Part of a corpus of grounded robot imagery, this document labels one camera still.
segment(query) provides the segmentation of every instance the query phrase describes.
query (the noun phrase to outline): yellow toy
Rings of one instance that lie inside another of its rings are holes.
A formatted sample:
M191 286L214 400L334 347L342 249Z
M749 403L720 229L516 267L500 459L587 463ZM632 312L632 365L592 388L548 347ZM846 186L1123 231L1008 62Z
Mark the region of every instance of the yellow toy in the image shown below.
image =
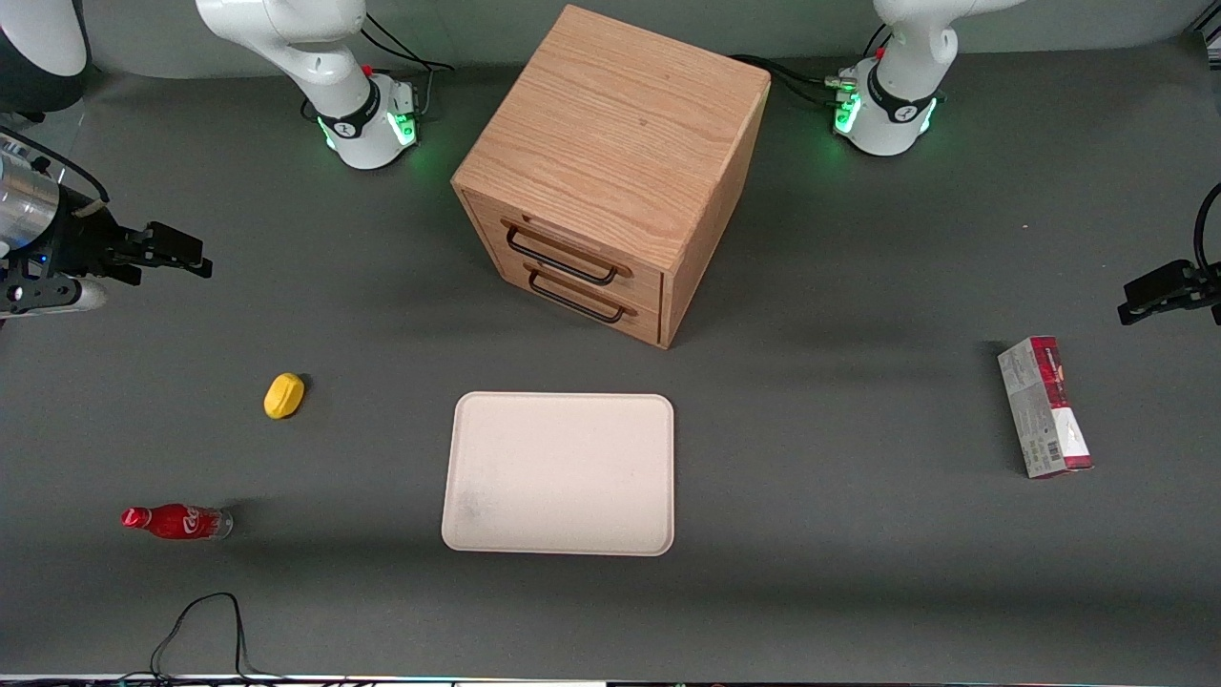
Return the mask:
M286 372L271 383L267 395L263 399L263 410L271 420L283 420L297 412L305 397L305 383L302 378Z

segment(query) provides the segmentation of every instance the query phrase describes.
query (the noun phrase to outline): metal cylinder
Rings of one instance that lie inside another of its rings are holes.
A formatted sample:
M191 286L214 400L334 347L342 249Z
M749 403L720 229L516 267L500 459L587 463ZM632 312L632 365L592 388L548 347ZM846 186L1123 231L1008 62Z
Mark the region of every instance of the metal cylinder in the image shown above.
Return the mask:
M0 150L0 243L24 248L46 231L59 205L57 183Z

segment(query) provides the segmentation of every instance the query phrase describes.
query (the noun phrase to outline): cabinet top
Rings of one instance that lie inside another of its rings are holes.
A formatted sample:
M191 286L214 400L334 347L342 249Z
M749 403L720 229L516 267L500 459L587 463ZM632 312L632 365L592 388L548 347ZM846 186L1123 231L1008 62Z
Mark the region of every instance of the cabinet top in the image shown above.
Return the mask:
M769 83L763 70L569 5L454 183L672 268Z

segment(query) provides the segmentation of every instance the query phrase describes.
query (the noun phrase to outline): green led light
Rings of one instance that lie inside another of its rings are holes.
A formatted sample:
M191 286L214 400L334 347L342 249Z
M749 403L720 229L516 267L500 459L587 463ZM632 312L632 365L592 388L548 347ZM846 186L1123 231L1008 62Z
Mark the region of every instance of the green led light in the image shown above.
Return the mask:
M317 126L322 129L322 135L326 137L326 146L335 150L335 140L331 140L331 132L326 129L326 124L322 123L322 117L317 117Z
M411 115L386 112L386 121L389 122L391 128L394 129L394 135L398 137L398 142L404 148L415 143L415 118Z
M835 117L835 128L840 133L849 133L852 131L852 124L856 123L856 115L861 112L861 96L852 94L852 98L840 105L840 109L844 111Z
M921 133L924 133L926 131L928 131L929 124L933 123L933 110L935 110L935 109L937 109L937 98L933 98L933 101L929 103L929 105L928 105L928 113L924 115L924 123L919 124L919 132Z

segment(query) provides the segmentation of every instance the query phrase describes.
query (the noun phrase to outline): bottle cap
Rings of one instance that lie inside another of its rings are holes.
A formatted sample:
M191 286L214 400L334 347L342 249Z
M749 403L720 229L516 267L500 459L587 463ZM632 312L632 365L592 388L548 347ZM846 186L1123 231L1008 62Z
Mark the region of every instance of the bottle cap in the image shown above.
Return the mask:
M144 527L153 520L153 511L148 509L127 509L123 511L123 527Z

